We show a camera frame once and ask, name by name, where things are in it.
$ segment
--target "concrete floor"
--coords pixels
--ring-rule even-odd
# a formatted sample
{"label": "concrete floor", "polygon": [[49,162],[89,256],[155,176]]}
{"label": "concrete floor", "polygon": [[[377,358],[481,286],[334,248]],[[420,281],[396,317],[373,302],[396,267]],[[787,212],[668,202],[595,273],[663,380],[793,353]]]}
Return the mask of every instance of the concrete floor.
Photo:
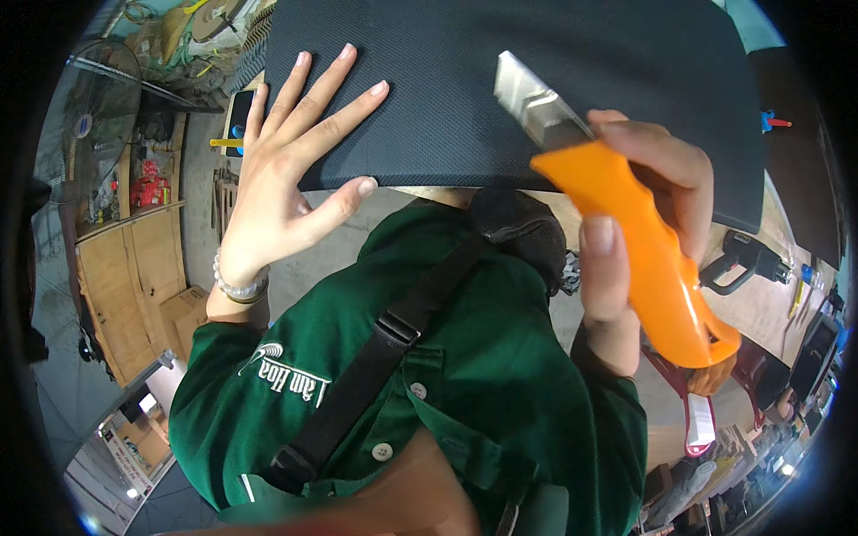
{"label": "concrete floor", "polygon": [[[185,272],[191,285],[209,289],[215,283],[212,259],[217,249],[217,236],[211,228],[212,171],[229,165],[239,172],[240,160],[227,159],[211,151],[208,140],[220,137],[223,117],[195,114],[190,117],[184,140],[184,162],[180,195],[187,201],[182,215],[182,241]],[[306,194],[307,201],[318,206],[329,192]],[[409,194],[387,188],[379,189],[345,225],[333,231],[320,244],[296,256],[276,262],[271,267],[269,303],[273,319],[295,304],[323,277],[345,268],[357,259],[369,232],[388,214],[414,199]],[[569,349],[583,308],[576,294],[560,293],[552,298],[550,313],[560,344]],[[685,417],[679,396],[646,358],[641,359],[634,377],[650,427],[649,467],[678,460],[683,454]],[[713,397],[719,427],[738,424],[750,430],[752,410],[747,395],[730,378]]]}

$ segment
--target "orange utility knife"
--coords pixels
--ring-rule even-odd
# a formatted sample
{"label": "orange utility knife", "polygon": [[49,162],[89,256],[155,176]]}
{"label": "orange utility knife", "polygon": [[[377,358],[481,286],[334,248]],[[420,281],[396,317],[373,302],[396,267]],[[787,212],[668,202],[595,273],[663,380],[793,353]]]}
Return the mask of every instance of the orange utility knife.
{"label": "orange utility knife", "polygon": [[545,150],[530,167],[566,193],[581,214],[619,222],[631,265],[629,302],[652,346],[668,361],[699,369],[739,350],[739,331],[718,319],[700,293],[697,265],[656,211],[629,162],[509,51],[498,57],[494,94]]}

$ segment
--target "banner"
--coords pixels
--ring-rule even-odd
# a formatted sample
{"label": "banner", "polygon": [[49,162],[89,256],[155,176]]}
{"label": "banner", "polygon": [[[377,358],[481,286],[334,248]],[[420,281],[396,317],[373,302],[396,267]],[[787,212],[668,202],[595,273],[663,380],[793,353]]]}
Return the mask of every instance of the banner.
{"label": "banner", "polygon": [[105,428],[102,433],[104,434],[107,448],[110,449],[110,453],[113,455],[113,459],[116,460],[117,465],[122,468],[125,477],[128,478],[138,493],[148,496],[153,487],[152,481],[149,480],[149,477],[137,465],[137,461],[128,452],[122,440],[119,439],[116,429],[112,427]]}

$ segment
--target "embroidered logo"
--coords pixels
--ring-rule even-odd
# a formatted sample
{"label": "embroidered logo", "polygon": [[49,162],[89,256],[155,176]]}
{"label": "embroidered logo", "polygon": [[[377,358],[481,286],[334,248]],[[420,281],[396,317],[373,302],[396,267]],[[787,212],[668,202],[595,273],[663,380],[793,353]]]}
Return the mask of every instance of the embroidered logo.
{"label": "embroidered logo", "polygon": [[309,402],[315,397],[316,407],[319,407],[324,397],[324,390],[328,387],[330,380],[325,380],[277,361],[275,358],[279,358],[281,355],[283,355],[283,345],[279,342],[263,344],[256,349],[250,361],[241,367],[238,376],[241,376],[247,367],[259,362],[257,376],[270,383],[272,391],[282,393],[288,383],[290,392],[300,394],[304,402]]}

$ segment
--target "green polo shirt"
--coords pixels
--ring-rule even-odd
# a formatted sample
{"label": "green polo shirt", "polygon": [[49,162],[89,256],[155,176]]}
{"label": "green polo shirt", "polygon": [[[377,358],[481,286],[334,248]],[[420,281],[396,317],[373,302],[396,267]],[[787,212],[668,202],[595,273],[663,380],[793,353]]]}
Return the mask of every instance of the green polo shirt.
{"label": "green polo shirt", "polygon": [[[322,280],[265,336],[200,327],[170,415],[173,453],[200,494],[218,510],[282,497],[264,479],[274,454],[386,306],[468,232],[464,212],[404,208],[370,234],[353,266]],[[568,534],[625,535],[644,491],[646,416],[631,380],[572,363],[545,292],[527,263],[487,251],[303,495],[355,493],[424,425],[486,534],[524,482],[568,489]],[[573,352],[588,351],[576,341]]]}

